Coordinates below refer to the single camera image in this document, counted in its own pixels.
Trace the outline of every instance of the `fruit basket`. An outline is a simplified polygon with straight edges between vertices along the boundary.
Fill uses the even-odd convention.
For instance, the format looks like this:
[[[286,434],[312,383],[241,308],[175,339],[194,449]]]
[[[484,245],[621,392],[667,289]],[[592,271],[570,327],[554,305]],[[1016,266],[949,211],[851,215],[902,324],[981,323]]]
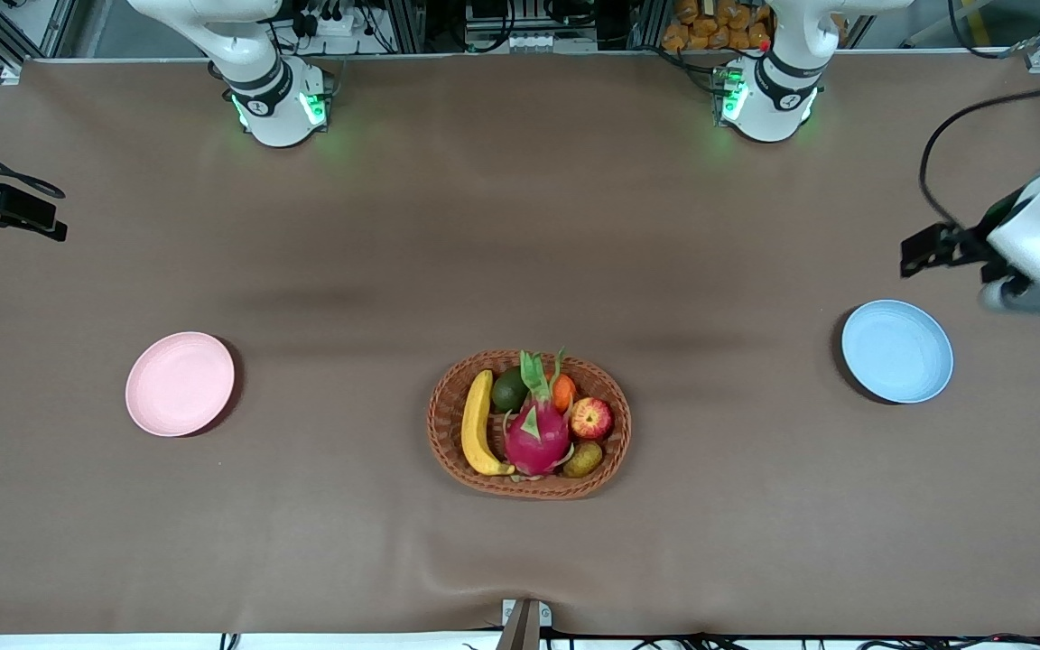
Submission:
[[[580,498],[609,482],[624,461],[628,439],[632,433],[632,417],[620,387],[609,374],[582,359],[565,358],[561,371],[573,380],[578,397],[604,401],[612,412],[612,431],[598,444],[603,449],[599,466],[587,476],[574,478],[556,473],[540,480],[517,482],[512,476],[490,476],[475,472],[462,449],[462,421],[468,391],[475,376],[491,370],[499,378],[504,370],[517,365],[520,350],[486,350],[471,355],[451,366],[433,391],[427,404],[427,439],[437,461],[456,480],[489,494],[541,499]],[[553,367],[554,355],[541,354],[544,367]],[[503,413],[488,416],[488,444],[496,458],[503,460]]]

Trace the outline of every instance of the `red apple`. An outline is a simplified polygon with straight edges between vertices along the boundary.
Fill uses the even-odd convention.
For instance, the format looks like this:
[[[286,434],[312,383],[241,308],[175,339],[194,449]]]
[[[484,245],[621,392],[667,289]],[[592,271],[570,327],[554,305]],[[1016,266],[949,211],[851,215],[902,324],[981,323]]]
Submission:
[[[572,433],[580,439],[595,441],[613,431],[613,411],[603,401],[586,396],[572,408]]]

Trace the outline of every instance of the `pile of bread rolls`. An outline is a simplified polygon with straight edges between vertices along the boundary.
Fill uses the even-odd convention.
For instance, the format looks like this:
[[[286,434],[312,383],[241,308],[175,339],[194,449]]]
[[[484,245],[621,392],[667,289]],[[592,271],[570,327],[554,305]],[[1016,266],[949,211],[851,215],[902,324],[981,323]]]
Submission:
[[[768,4],[752,7],[737,0],[711,0],[705,10],[699,0],[676,0],[676,20],[665,29],[660,48],[679,50],[734,50],[769,48],[776,17]]]

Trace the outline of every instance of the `yellow banana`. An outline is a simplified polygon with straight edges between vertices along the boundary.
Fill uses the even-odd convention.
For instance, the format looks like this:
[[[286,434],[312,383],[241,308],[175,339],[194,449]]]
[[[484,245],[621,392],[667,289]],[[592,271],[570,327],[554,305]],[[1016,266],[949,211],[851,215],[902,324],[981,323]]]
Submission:
[[[460,427],[460,447],[471,468],[487,476],[506,476],[515,473],[512,465],[499,462],[488,448],[488,404],[492,394],[492,371],[476,374],[468,388],[468,401],[463,405],[463,424]]]

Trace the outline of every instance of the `light blue plate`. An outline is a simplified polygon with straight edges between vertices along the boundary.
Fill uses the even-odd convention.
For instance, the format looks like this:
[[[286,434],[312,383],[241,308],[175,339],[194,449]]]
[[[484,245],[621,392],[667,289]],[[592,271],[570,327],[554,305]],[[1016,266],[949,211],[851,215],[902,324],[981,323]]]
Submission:
[[[901,301],[856,309],[841,331],[841,354],[861,386],[899,404],[932,399],[954,375],[954,348],[941,326]]]

